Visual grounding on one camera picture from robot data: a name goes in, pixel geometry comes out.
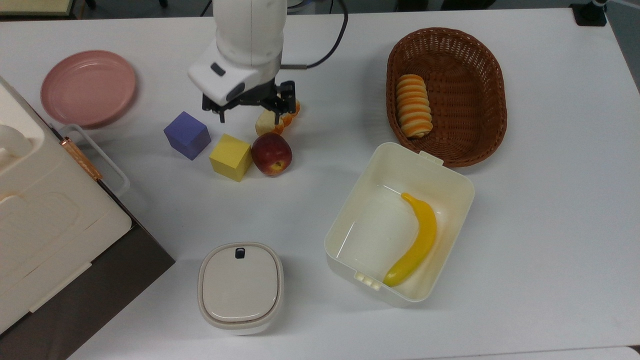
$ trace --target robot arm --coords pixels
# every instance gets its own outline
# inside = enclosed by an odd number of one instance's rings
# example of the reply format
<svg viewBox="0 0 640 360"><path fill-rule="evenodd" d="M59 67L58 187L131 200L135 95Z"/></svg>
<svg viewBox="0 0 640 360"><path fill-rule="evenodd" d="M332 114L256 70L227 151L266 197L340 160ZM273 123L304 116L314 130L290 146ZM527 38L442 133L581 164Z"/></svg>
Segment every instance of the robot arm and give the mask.
<svg viewBox="0 0 640 360"><path fill-rule="evenodd" d="M215 0L215 40L189 68L203 93L203 110L220 114L237 105L295 112L295 85L275 85L280 70L287 0Z"/></svg>

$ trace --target brown basket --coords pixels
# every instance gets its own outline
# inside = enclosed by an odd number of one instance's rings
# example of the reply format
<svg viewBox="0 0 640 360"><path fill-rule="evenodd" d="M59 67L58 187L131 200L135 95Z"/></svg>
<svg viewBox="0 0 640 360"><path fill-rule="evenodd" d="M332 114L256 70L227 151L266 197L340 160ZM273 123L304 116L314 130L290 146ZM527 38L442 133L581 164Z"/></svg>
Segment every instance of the brown basket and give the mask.
<svg viewBox="0 0 640 360"><path fill-rule="evenodd" d="M433 130L407 138L396 118L396 84L404 74L422 76L427 85ZM400 40L387 65L387 115L400 144L465 167L498 148L507 128L500 65L480 41L459 30L428 28Z"/></svg>

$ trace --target white plastic container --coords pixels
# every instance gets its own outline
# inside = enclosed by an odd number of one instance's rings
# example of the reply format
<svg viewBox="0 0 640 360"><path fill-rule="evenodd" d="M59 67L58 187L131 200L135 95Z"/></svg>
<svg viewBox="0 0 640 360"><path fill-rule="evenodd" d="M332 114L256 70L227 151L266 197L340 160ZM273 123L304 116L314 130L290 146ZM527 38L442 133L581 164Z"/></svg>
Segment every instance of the white plastic container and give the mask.
<svg viewBox="0 0 640 360"><path fill-rule="evenodd" d="M442 163L426 152L416 154L396 143L380 145L324 240L329 267L396 307L426 299L475 194L469 179ZM418 269L405 282L390 288L382 283L385 274L418 233L413 209L400 197L403 192L431 205L437 233L433 248Z"/></svg>
<svg viewBox="0 0 640 360"><path fill-rule="evenodd" d="M222 245L200 267L200 313L208 323L231 334L261 332L282 305L282 280L280 259L266 245Z"/></svg>

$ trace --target copper hinge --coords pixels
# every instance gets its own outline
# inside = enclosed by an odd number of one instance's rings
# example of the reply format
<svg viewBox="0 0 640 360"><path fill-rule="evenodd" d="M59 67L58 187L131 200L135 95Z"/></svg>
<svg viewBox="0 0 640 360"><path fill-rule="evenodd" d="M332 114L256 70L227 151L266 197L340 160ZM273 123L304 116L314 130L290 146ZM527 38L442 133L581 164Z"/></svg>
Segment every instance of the copper hinge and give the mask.
<svg viewBox="0 0 640 360"><path fill-rule="evenodd" d="M83 152L78 149L78 146L71 141L70 138L65 138L60 142L60 145L71 155L71 157L80 165L84 171L91 176L91 178L95 181L102 179L102 174L98 171L98 169L93 166L91 161L83 154Z"/></svg>

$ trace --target pink plate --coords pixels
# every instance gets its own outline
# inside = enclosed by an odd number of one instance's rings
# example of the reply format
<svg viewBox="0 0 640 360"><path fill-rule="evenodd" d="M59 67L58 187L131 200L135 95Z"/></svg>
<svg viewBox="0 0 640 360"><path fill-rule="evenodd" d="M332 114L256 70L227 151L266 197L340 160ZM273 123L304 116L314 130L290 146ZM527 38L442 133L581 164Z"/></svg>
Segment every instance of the pink plate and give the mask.
<svg viewBox="0 0 640 360"><path fill-rule="evenodd" d="M77 53L59 62L42 82L40 100L62 124L105 126L126 111L136 89L127 60L109 51Z"/></svg>

